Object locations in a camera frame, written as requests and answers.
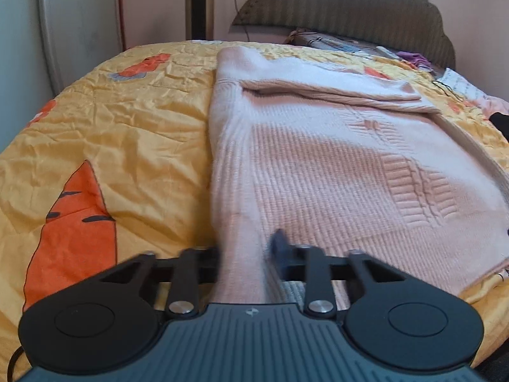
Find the yellow blanket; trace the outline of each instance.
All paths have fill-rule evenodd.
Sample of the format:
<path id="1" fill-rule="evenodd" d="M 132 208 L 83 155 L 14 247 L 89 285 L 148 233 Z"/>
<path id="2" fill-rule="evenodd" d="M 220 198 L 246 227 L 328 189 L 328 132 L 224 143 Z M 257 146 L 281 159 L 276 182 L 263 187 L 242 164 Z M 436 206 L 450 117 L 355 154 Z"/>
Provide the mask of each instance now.
<path id="1" fill-rule="evenodd" d="M 208 108 L 217 52 L 237 44 L 184 42 L 128 50 L 64 90 L 0 155 L 0 380 L 19 346 L 16 328 L 25 295 L 30 304 L 101 268 L 87 264 L 92 250 L 114 263 L 142 251 L 172 257 L 186 247 L 213 243 Z M 499 132 L 478 109 L 435 86 L 428 74 L 382 58 L 246 45 L 268 58 L 331 61 L 408 80 L 509 170 L 509 148 Z M 97 220 L 116 229 L 99 228 Z M 55 246 L 56 225 L 63 236 L 68 233 L 67 252 Z M 79 234 L 72 233 L 73 225 Z M 87 234 L 108 244 L 96 239 L 87 247 Z M 47 288 L 37 286 L 41 271 L 53 274 L 65 265 L 77 275 L 55 275 Z M 509 335 L 509 286 L 501 282 L 501 276 L 492 276 L 464 294 L 485 323 L 475 363 Z M 21 360 L 15 377 L 27 366 Z"/>

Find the purple cloth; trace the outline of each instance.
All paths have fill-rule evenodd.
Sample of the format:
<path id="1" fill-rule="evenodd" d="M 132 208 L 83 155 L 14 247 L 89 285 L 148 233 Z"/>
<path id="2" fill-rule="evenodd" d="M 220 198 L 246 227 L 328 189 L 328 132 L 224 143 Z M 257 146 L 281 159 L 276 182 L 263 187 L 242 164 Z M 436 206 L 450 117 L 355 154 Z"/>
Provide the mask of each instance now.
<path id="1" fill-rule="evenodd" d="M 406 60 L 417 67 L 419 67 L 419 66 L 431 67 L 431 63 L 429 62 L 429 60 L 426 59 L 422 54 L 409 53 L 409 52 L 398 52 L 398 53 L 396 53 L 396 55 L 398 55 L 403 60 Z"/>

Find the cloud-shaped headboard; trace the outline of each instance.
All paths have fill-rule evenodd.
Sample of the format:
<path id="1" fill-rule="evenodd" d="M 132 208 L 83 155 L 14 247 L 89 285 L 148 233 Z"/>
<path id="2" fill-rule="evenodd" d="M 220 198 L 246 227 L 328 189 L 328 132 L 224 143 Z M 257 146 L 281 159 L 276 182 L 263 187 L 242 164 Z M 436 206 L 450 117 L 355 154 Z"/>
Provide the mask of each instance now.
<path id="1" fill-rule="evenodd" d="M 428 0 L 248 0 L 234 25 L 304 27 L 422 53 L 454 68 L 454 47 Z"/>

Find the yellow bedsheet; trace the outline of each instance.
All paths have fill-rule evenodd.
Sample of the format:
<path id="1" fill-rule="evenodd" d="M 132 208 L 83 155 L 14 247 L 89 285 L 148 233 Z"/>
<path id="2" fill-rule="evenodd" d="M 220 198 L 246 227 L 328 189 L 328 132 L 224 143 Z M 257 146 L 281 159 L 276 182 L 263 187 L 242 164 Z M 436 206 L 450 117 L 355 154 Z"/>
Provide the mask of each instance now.
<path id="1" fill-rule="evenodd" d="M 184 42 L 128 50 L 64 90 L 0 155 L 0 380 L 19 346 L 16 328 L 25 275 L 40 241 L 42 245 L 41 230 L 53 204 L 69 191 L 66 182 L 85 160 L 102 192 L 105 213 L 116 221 L 119 262 L 147 250 L 176 256 L 185 247 L 213 242 L 207 116 L 216 54 L 235 44 Z M 246 45 L 268 58 L 331 61 L 409 80 L 509 170 L 509 148 L 498 131 L 478 109 L 446 96 L 425 73 L 381 58 Z M 487 278 L 464 295 L 485 323 L 476 363 L 509 333 L 509 286 L 501 280 Z M 27 366 L 20 360 L 15 377 Z"/>

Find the white logo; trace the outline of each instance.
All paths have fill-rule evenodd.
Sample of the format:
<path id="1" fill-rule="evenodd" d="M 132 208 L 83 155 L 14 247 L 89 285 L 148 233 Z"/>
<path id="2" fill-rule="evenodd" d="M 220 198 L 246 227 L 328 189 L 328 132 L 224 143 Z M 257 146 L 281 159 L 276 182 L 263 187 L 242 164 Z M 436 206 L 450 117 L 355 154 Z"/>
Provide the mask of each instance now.
<path id="1" fill-rule="evenodd" d="M 257 308 L 251 307 L 246 310 L 246 314 L 253 317 L 254 315 L 257 315 L 259 313 Z"/>

